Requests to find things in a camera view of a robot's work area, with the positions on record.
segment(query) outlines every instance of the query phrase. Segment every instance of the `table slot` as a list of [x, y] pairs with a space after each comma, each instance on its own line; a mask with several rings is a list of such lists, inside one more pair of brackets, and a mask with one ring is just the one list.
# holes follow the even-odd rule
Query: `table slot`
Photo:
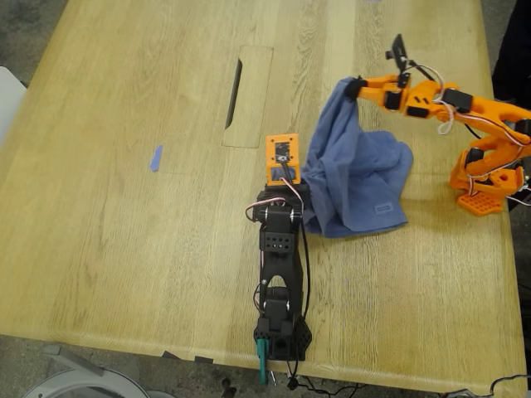
[[272, 57], [271, 47], [241, 47], [223, 132], [224, 146], [258, 148]]

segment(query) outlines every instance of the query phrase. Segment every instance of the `orange robotic arm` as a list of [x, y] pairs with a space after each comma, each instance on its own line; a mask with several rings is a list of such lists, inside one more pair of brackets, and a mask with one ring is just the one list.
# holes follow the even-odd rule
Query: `orange robotic arm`
[[[518, 160], [531, 155], [531, 112], [496, 102], [444, 84], [436, 71], [407, 59], [402, 37], [397, 36], [387, 58], [394, 58], [398, 75], [353, 79], [345, 90], [351, 99], [370, 100], [385, 110], [406, 116], [449, 119], [479, 129], [488, 137], [476, 139], [463, 151], [451, 172], [450, 185], [467, 193], [457, 202], [476, 215], [501, 211], [507, 196], [525, 186], [524, 170]], [[428, 80], [410, 86], [410, 73], [417, 68]], [[437, 74], [438, 82], [427, 70]]]

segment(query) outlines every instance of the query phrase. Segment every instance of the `blue towel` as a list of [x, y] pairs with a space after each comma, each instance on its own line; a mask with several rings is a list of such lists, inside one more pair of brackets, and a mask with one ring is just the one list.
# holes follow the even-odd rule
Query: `blue towel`
[[400, 194], [412, 151], [388, 131], [359, 127], [358, 106], [343, 95], [351, 79], [340, 80], [324, 106], [302, 172], [313, 207], [304, 212], [304, 225], [328, 238], [389, 231], [407, 222]]

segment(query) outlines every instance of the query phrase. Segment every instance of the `table surface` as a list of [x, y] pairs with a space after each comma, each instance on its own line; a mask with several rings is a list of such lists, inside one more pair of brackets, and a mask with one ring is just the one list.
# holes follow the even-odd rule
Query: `table surface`
[[[265, 136], [299, 133], [304, 161], [337, 80], [394, 72], [399, 32], [417, 62], [491, 96], [478, 0], [70, 0], [0, 150], [0, 333], [257, 368], [258, 225], [243, 209]], [[360, 114], [414, 153], [409, 223], [309, 238], [300, 373], [485, 394], [525, 371], [508, 215], [454, 203], [462, 126]]]

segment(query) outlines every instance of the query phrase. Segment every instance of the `robotic arm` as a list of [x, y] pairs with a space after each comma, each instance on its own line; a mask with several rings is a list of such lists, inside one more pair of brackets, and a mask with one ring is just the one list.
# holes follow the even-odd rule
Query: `robotic arm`
[[[469, 95], [459, 91], [456, 84], [445, 83], [432, 68], [407, 58], [401, 35], [386, 56], [395, 60], [398, 75], [359, 77], [348, 85], [345, 94], [352, 100], [371, 100], [390, 112], [421, 119], [435, 116], [441, 122], [456, 120], [489, 134], [461, 153], [451, 172], [450, 185], [467, 191], [457, 202], [468, 211], [478, 216], [501, 211], [503, 200], [526, 186], [519, 160], [531, 155], [531, 112]], [[411, 87], [408, 71], [413, 68], [427, 80]]]
[[[267, 361], [305, 359], [312, 334], [306, 325], [309, 304], [309, 259], [302, 215], [309, 207], [309, 186], [300, 178], [297, 134], [266, 138], [267, 184], [247, 207], [251, 221], [261, 223], [260, 278], [253, 299], [260, 316], [253, 333], [260, 358], [261, 383], [267, 383]], [[303, 311], [303, 270], [299, 255], [302, 230], [308, 278]], [[273, 279], [283, 285], [275, 285]]]

